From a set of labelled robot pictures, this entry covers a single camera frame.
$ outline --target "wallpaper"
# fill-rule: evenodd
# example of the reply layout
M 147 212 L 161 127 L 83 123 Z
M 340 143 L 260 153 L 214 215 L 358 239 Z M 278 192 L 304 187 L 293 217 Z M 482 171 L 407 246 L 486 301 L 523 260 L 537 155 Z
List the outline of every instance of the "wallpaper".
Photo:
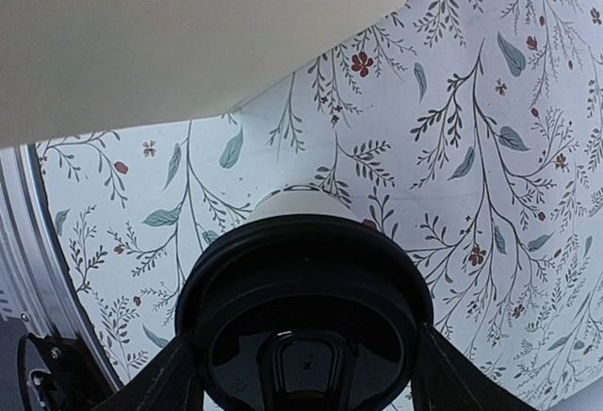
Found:
M 409 0 L 231 115 L 39 143 L 73 283 L 120 377 L 173 337 L 199 254 L 287 185 L 399 243 L 438 330 L 534 407 L 601 377 L 601 10 Z M 389 409 L 412 409 L 409 394 Z

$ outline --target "bolt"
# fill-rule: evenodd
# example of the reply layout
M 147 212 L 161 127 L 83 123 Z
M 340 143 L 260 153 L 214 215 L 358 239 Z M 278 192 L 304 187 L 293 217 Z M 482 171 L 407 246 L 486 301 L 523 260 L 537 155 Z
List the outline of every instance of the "bolt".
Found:
M 59 348 L 57 348 L 57 347 L 53 347 L 53 348 L 50 350 L 50 355 L 51 355 L 51 356 L 53 357 L 53 359 L 55 359 L 55 360 L 59 359 L 59 358 L 60 358 L 60 355 L 61 355 L 60 349 L 59 349 Z

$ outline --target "small brown flower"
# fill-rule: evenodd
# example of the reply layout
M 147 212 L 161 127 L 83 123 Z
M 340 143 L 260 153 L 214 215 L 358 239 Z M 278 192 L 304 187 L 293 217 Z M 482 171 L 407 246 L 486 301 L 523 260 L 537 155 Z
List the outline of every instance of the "small brown flower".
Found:
M 507 92 L 507 85 L 502 82 L 502 79 L 499 78 L 497 80 L 497 85 L 494 87 L 494 90 L 498 92 L 500 95 L 504 95 Z
M 555 169 L 565 171 L 567 169 L 567 158 L 564 154 L 558 154 L 555 158 Z
M 148 158 L 149 156 L 155 156 L 155 141 L 154 140 L 150 140 L 149 142 L 143 142 L 142 143 L 142 147 L 144 147 L 144 150 L 142 150 L 142 153 L 144 154 L 145 158 Z
M 374 221 L 364 220 L 364 221 L 362 221 L 362 225 L 369 229 L 377 230 L 377 224 Z
M 531 51 L 536 51 L 538 49 L 538 41 L 536 40 L 536 36 L 528 36 L 526 44 Z
M 516 307 L 516 308 L 513 310 L 513 317 L 514 317 L 514 318 L 516 318 L 516 319 L 518 319 L 519 317 L 521 317 L 521 313 L 522 313 L 524 310 L 526 310 L 526 308 L 525 308 L 525 307 L 524 307 L 522 304 L 520 304 L 518 307 Z
M 123 164 L 121 161 L 116 161 L 115 164 L 113 165 L 113 167 L 115 167 L 115 170 L 118 173 L 122 173 L 123 175 L 126 175 L 128 173 L 128 170 L 130 169 L 125 164 Z
M 471 255 L 469 256 L 469 261 L 471 265 L 477 267 L 483 263 L 483 257 L 486 255 L 484 250 L 480 250 L 480 246 L 476 245 L 471 251 Z
M 596 8 L 591 8 L 591 17 L 595 25 L 601 25 L 601 13 Z
M 364 51 L 352 56 L 351 61 L 353 62 L 351 69 L 360 72 L 360 76 L 363 78 L 368 75 L 368 68 L 374 63 L 373 58 L 369 58 Z

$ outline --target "metal frame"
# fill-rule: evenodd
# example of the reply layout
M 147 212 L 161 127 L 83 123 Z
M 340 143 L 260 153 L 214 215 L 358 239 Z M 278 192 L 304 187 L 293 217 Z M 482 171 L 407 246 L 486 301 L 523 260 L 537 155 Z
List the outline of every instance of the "metal frame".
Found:
M 113 390 L 122 387 L 75 295 L 33 145 L 0 150 L 0 277 L 27 331 L 80 338 Z

